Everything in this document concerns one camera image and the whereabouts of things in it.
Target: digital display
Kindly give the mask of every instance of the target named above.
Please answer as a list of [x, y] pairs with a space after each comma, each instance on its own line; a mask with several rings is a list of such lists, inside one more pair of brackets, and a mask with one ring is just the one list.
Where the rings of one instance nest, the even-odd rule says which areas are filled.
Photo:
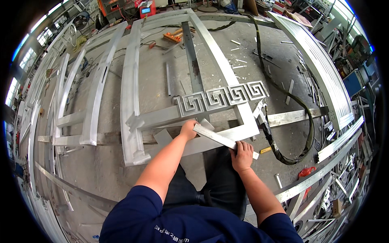
[[149, 12], [150, 12], [150, 8], [142, 9], [142, 14], [149, 13]]

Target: navy blue t-shirt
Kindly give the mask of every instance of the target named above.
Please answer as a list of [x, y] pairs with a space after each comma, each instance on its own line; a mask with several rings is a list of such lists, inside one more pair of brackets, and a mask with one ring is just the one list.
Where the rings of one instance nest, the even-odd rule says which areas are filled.
[[220, 208], [189, 205], [162, 213], [159, 195], [138, 185], [108, 214], [100, 242], [303, 241], [284, 213], [267, 217], [258, 229]]

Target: greek key pattern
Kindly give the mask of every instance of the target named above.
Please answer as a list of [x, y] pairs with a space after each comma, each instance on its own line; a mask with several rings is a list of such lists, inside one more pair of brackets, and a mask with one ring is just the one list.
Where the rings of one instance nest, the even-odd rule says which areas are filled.
[[237, 105], [269, 96], [262, 81], [231, 85], [174, 97], [181, 117]]

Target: forearm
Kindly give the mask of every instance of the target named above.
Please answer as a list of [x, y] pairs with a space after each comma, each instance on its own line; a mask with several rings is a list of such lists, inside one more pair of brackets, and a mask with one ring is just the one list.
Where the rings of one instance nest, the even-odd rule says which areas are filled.
[[258, 225], [272, 214], [285, 213], [272, 191], [251, 168], [240, 172], [239, 176], [244, 184], [251, 206], [257, 215]]
[[146, 166], [135, 185], [144, 185], [153, 189], [165, 201], [169, 183], [172, 180], [187, 140], [178, 135], [165, 146]]

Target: dark pants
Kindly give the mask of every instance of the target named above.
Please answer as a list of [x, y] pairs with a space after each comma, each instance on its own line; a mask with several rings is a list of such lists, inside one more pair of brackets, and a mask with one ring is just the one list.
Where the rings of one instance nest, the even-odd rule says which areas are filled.
[[226, 147], [219, 151], [209, 175], [206, 184], [198, 192], [179, 164], [169, 184], [162, 211], [184, 205], [201, 205], [225, 209], [243, 220], [246, 213], [246, 190], [239, 174], [232, 167], [231, 155]]

